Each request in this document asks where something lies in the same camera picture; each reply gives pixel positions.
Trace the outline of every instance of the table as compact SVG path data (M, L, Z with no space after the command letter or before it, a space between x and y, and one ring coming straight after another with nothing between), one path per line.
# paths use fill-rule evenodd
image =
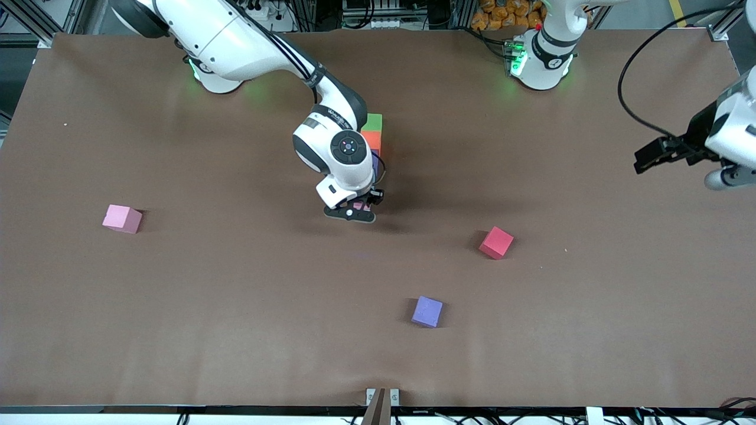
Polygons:
M0 404L715 406L756 392L756 195L711 164L635 175L657 137L616 79L647 31L587 32L531 92L465 33L293 40L384 115L374 225L323 217L272 73L211 95L168 39L59 35L0 153ZM675 132L736 78L674 30L627 101ZM101 227L144 210L136 235ZM507 257L476 250L499 226ZM414 300L445 304L439 329Z

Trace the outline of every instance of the round button panel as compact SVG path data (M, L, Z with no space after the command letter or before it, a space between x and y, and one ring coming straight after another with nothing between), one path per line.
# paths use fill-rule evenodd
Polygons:
M362 135L354 130L343 130L331 139L331 153L342 164L355 165L367 156L367 143Z

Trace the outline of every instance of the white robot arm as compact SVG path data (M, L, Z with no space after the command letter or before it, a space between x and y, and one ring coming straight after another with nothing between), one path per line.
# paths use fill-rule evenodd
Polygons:
M363 99L316 60L247 17L226 0L110 0L116 16L146 37L172 34L187 52L194 76L214 93L275 70L297 75L321 102L295 130L294 150L325 175L316 189L327 216L373 222L370 206L383 199L375 189L373 154L359 130L367 121Z
M584 6L610 6L628 0L543 0L548 14L541 29L514 38L507 71L535 90L556 87L569 72L575 46L588 25Z
M748 0L745 14L756 30L756 2ZM719 98L698 112L685 134L665 135L635 153L637 174L653 166L685 160L720 162L704 184L721 191L756 184L756 67L743 74Z

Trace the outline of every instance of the yellow stripe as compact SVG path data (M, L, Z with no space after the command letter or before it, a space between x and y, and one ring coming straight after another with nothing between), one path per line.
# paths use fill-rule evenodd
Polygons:
M680 0L669 0L669 7L672 8L672 14L674 15L675 20L685 16L683 14L683 8L680 7ZM688 23L685 22L685 20L677 23L678 28L685 28L686 26L688 26Z

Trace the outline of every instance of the pink cube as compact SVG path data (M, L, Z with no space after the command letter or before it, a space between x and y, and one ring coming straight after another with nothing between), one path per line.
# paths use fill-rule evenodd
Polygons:
M480 244L480 250L488 254L492 259L501 259L509 249L515 238L500 228L494 226Z
M102 225L114 231L134 234L139 228L140 221L141 212L136 209L127 206L111 205L107 207L107 214L105 214L105 220L102 221Z

